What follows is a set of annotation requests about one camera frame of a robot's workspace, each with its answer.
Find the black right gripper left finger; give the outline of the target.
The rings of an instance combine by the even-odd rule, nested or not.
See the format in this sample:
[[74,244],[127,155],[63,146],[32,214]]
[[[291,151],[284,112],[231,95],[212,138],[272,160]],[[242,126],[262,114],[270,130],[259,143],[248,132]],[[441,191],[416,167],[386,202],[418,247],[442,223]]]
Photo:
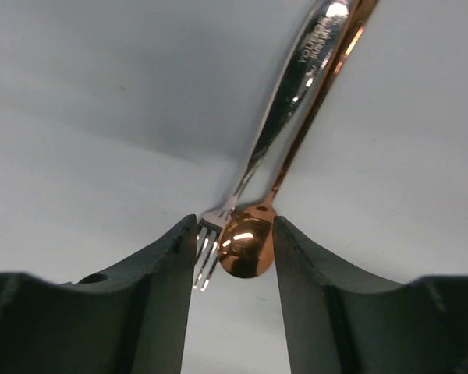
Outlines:
[[178,373],[197,221],[76,283],[0,273],[0,373]]

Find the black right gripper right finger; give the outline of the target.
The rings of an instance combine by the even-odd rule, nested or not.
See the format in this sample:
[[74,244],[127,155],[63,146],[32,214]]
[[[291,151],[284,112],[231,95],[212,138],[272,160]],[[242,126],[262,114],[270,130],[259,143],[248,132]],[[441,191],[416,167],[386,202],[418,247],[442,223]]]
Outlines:
[[399,284],[275,220],[275,265],[294,373],[468,373],[468,276]]

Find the silver metal fork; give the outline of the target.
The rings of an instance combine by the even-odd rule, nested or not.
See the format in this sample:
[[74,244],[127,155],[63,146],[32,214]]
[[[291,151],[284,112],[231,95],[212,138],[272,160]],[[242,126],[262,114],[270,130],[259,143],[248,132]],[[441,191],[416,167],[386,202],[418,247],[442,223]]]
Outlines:
[[263,113],[250,156],[241,167],[234,188],[225,202],[203,213],[198,220],[197,257],[199,271],[193,288],[205,290],[218,263],[205,270],[217,254],[220,234],[236,208],[239,197],[271,145],[300,108],[308,91],[324,74],[332,53],[358,6],[357,1],[317,1],[310,9],[292,42]]

